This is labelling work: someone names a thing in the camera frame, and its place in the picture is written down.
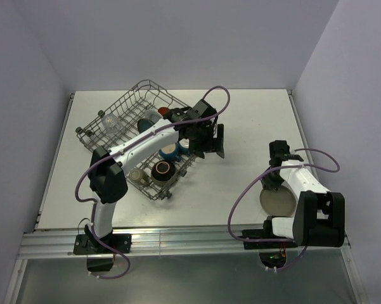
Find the grey ceramic plate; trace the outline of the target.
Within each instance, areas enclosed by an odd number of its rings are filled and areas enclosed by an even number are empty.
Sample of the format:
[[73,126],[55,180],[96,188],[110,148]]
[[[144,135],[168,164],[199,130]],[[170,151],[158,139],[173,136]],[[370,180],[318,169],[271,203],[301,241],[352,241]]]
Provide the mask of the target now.
[[294,193],[285,186],[280,186],[278,190],[263,189],[259,201],[269,216],[289,217],[297,207]]

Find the teal and white bowl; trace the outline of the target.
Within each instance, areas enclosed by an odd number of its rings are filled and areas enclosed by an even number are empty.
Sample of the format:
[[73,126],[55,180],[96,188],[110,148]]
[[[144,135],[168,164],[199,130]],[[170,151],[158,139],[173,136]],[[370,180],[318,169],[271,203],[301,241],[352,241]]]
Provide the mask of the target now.
[[179,151],[182,155],[190,155],[190,141],[188,139],[181,139],[178,141]]

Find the dark blue mug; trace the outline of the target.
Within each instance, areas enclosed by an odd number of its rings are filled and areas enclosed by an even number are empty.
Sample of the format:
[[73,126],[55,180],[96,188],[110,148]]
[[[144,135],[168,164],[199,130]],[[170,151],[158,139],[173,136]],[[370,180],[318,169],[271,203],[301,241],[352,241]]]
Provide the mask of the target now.
[[169,162],[180,162],[179,147],[177,143],[169,144],[158,151],[159,155]]

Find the orange small plate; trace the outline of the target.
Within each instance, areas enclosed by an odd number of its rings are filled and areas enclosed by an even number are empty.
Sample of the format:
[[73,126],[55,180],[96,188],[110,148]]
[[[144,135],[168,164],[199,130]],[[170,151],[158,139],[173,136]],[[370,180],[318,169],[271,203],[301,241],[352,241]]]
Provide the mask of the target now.
[[170,109],[169,109],[168,107],[160,107],[160,108],[158,109],[158,112],[159,112],[162,116],[168,114],[169,111],[170,111]]

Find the light blue glass plate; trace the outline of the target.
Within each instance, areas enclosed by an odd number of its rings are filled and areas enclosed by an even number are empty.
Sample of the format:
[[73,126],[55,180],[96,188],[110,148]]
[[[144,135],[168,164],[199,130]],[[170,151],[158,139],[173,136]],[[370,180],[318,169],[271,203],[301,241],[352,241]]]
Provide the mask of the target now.
[[144,117],[146,119],[151,120],[154,124],[157,123],[162,118],[160,113],[155,110],[146,110],[144,113]]

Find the brown patterned bowl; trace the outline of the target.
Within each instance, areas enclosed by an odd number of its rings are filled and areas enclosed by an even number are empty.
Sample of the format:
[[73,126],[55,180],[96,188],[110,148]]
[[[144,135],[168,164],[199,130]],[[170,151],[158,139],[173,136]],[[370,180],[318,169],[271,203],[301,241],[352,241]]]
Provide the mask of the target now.
[[151,178],[158,186],[166,185],[175,175],[175,165],[166,160],[158,161],[151,170]]

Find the dark teal ceramic plate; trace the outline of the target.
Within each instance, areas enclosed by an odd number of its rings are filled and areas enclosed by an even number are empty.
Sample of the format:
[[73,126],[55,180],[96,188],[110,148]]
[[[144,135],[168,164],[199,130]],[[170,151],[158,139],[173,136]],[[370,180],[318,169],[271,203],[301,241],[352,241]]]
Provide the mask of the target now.
[[140,118],[138,121],[137,121],[137,130],[138,132],[141,134],[141,133],[144,133],[146,130],[148,130],[149,128],[153,127],[154,126],[154,122],[148,118]]

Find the grey ceramic cup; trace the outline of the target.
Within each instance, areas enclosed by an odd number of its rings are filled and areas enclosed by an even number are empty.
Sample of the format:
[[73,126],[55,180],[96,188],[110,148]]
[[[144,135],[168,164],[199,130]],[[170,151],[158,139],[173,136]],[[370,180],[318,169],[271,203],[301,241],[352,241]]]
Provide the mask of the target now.
[[150,184],[149,176],[148,174],[140,168],[134,168],[129,172],[129,179],[142,187],[146,187]]

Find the clear plastic cup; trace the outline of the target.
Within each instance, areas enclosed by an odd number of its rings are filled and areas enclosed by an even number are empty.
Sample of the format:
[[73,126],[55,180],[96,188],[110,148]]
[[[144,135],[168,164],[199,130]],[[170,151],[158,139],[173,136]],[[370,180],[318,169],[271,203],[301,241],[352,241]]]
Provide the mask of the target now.
[[124,130],[124,126],[121,124],[119,118],[112,113],[106,114],[102,118],[102,123],[105,128],[105,132],[111,136],[116,135]]

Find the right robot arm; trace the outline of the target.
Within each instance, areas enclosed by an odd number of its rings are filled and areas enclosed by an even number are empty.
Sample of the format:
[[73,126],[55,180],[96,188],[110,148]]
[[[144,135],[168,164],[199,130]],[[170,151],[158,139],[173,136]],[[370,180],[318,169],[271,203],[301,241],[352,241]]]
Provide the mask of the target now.
[[323,186],[285,140],[269,143],[269,168],[261,180],[262,195],[289,186],[297,199],[293,216],[271,215],[264,221],[262,241],[270,247],[282,240],[297,246],[339,248],[345,239],[345,198]]

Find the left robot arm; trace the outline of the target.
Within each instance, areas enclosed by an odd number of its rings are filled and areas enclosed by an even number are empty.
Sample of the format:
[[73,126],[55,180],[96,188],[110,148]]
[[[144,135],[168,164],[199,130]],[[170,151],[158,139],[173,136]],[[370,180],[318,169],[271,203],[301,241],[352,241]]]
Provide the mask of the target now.
[[150,128],[133,139],[106,149],[93,151],[91,166],[84,173],[89,179],[94,203],[88,246],[103,253],[111,245],[115,206],[128,191],[127,174],[158,150],[182,139],[189,141],[189,153],[204,158],[207,153],[224,157],[224,125],[220,112],[201,99],[194,107],[169,110]]

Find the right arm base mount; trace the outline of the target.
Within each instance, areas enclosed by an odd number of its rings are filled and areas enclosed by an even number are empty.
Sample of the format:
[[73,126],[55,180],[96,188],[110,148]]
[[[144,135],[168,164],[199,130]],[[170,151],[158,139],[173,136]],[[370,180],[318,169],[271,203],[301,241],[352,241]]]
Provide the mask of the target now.
[[282,237],[265,235],[263,229],[244,229],[240,238],[243,239],[243,249],[245,250],[276,250],[297,247],[293,241],[283,241]]

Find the aluminium mounting rail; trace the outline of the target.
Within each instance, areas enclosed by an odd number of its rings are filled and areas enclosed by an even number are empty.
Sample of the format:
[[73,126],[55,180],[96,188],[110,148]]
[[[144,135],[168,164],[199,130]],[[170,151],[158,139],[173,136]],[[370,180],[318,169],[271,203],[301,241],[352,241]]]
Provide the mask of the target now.
[[[233,239],[225,225],[171,228],[115,229],[132,237],[129,257],[253,253]],[[25,234],[16,255],[19,260],[77,258],[73,254],[77,231],[37,231]]]

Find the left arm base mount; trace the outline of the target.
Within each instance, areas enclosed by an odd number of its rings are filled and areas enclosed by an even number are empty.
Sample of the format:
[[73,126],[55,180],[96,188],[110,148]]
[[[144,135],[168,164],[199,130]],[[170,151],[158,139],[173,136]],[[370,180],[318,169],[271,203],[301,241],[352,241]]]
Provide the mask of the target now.
[[106,246],[100,244],[91,235],[79,234],[75,238],[73,255],[87,256],[86,267],[91,272],[108,272],[114,266],[115,258],[121,253],[126,254],[131,250],[131,234],[114,234],[101,238]]

